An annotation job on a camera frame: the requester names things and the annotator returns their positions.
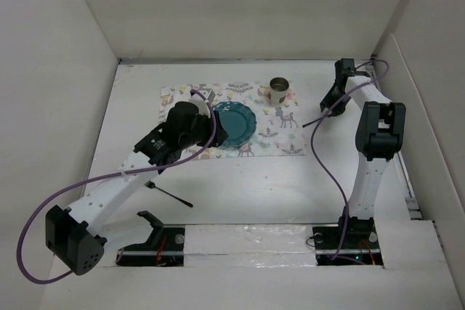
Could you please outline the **black metal spoon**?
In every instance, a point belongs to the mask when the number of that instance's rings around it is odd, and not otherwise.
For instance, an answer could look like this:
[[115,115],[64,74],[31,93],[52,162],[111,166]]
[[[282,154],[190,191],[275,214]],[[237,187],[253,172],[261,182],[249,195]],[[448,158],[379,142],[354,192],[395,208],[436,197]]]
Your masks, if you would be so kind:
[[324,116],[324,115],[323,115],[323,116],[321,116],[321,117],[319,117],[319,118],[317,118],[317,119],[315,119],[315,120],[313,120],[313,121],[310,121],[310,122],[308,122],[308,123],[304,123],[304,124],[302,125],[302,128],[306,128],[306,127],[308,127],[308,126],[311,126],[312,124],[318,123],[319,121],[323,120],[324,118],[331,118],[331,117],[332,117],[332,114],[331,114],[331,113],[330,113],[329,115],[327,115],[327,116]]

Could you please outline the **teal ceramic plate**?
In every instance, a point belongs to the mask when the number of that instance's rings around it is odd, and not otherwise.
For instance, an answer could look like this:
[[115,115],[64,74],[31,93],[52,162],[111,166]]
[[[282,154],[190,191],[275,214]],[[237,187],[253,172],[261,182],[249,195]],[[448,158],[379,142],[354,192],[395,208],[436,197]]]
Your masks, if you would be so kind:
[[256,131],[256,115],[252,109],[240,102],[220,102],[214,106],[227,138],[223,148],[238,148],[245,144]]

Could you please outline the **floral animal print napkin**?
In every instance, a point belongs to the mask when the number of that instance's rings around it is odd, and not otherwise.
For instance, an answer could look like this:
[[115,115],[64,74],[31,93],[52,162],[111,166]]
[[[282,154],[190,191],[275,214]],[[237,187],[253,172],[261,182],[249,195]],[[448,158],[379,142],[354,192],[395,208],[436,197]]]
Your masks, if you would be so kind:
[[270,84],[266,81],[165,86],[161,89],[159,121],[166,120],[168,111],[177,102],[187,101],[191,89],[206,95],[213,107],[239,102],[250,108],[256,118],[254,134],[239,147],[224,143],[220,148],[205,150],[197,159],[305,154],[307,145],[299,120],[299,100],[293,89],[287,91],[283,102],[274,106],[269,96]]

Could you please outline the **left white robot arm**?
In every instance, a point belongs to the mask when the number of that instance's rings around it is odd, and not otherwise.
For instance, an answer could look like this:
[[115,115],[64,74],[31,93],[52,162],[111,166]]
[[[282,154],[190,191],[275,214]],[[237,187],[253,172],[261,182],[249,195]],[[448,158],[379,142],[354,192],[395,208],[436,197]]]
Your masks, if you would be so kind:
[[99,183],[86,197],[67,208],[55,205],[46,213],[46,246],[71,272],[83,275],[102,258],[110,216],[139,187],[175,164],[188,147],[219,147],[227,138],[217,111],[199,103],[178,102],[165,122],[135,144],[118,175]]

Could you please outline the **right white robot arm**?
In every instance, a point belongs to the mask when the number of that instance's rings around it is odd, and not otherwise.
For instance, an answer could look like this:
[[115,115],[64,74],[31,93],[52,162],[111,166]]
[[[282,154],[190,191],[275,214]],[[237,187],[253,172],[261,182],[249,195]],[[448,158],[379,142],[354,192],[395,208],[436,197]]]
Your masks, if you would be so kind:
[[356,69],[353,59],[341,58],[334,67],[335,81],[320,102],[320,110],[327,116],[339,116],[350,101],[361,110],[355,133],[357,174],[341,226],[336,229],[338,243],[351,248],[373,229],[382,176],[403,145],[406,106],[385,97],[366,72]]

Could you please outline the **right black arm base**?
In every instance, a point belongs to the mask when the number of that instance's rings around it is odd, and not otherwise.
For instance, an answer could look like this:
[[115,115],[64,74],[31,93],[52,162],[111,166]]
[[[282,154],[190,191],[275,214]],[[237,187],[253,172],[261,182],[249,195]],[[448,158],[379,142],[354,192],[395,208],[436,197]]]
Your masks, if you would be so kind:
[[307,238],[315,249],[317,266],[383,266],[374,219],[349,218],[344,231],[344,217],[337,224],[318,224]]

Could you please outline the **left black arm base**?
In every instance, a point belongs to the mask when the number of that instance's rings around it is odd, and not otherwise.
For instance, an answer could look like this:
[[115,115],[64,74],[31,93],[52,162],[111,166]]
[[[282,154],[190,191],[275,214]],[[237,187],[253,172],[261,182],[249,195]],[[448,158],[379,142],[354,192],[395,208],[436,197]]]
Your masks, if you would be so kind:
[[122,247],[116,265],[124,267],[179,267],[184,266],[186,226],[164,224],[148,211],[137,215],[150,225],[150,234],[141,243]]

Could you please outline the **black metal fork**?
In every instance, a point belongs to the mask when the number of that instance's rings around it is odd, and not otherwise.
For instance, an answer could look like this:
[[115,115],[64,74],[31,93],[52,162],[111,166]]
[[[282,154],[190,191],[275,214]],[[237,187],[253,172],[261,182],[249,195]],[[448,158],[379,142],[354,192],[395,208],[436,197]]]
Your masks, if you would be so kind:
[[180,197],[177,197],[176,195],[173,195],[171,194],[170,192],[164,190],[164,189],[161,189],[160,187],[157,187],[156,184],[153,182],[153,181],[147,181],[145,182],[145,186],[148,188],[148,189],[155,189],[155,190],[158,190],[159,192],[162,192],[164,193],[165,195],[168,195],[169,197],[171,198],[174,198],[175,200],[181,202],[183,205],[186,205],[188,208],[193,208],[194,205]]

